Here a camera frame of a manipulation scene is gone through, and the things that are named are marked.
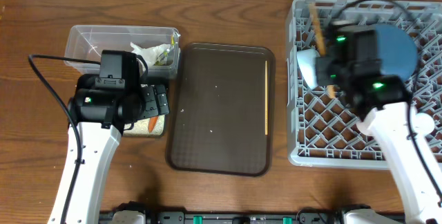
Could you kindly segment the yellow green snack wrapper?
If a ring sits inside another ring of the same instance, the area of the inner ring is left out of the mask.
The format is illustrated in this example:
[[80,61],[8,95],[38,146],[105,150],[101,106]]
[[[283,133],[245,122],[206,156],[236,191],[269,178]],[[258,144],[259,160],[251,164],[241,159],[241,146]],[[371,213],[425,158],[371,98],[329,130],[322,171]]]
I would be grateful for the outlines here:
[[175,32],[171,35],[171,43],[161,44],[157,47],[156,66],[167,66],[173,63],[173,52],[179,38],[180,34]]

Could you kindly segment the orange carrot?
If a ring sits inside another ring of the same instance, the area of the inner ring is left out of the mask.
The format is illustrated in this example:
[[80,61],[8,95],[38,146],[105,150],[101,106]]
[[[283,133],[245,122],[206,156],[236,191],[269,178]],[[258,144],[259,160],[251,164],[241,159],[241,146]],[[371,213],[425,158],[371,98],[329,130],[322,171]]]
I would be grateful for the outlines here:
[[148,122],[148,132],[151,133],[154,129],[155,129],[155,125],[157,123],[158,117],[154,116],[149,118],[149,122]]

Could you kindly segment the white napkin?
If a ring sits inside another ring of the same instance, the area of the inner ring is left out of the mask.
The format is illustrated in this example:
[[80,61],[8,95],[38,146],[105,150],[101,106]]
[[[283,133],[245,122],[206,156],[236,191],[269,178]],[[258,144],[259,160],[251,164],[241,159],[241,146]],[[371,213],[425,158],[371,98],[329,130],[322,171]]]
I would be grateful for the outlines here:
[[135,53],[136,55],[141,55],[148,66],[155,66],[157,47],[158,46],[150,48],[141,48],[140,46],[131,43],[131,48],[133,49],[133,53]]

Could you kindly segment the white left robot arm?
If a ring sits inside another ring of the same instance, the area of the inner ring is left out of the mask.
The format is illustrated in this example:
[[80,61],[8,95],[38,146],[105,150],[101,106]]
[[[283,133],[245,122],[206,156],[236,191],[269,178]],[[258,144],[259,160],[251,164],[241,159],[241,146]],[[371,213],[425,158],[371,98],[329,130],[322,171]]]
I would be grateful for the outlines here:
[[149,133],[169,113],[166,87],[148,78],[147,56],[103,50],[69,99],[68,152],[49,223],[97,223],[111,160],[127,131]]

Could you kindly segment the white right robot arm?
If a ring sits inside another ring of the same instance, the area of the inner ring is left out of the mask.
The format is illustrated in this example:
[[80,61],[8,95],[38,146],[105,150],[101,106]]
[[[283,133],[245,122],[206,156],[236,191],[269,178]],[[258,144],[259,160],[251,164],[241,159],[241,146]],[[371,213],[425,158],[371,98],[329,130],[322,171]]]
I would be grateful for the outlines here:
[[412,38],[389,24],[335,21],[315,61],[316,84],[336,85],[359,117],[358,129],[377,141],[403,202],[406,223],[441,222],[441,168],[425,135],[430,116],[412,106],[405,82],[417,73]]

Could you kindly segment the light blue rice bowl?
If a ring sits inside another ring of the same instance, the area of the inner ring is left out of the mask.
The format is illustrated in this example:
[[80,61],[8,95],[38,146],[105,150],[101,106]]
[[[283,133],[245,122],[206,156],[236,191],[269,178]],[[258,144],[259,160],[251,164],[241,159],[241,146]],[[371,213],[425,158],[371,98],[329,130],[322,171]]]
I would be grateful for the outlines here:
[[302,74],[307,86],[311,89],[318,86],[316,79],[316,58],[319,57],[319,53],[315,48],[308,50],[301,50],[297,52],[296,59],[298,67]]

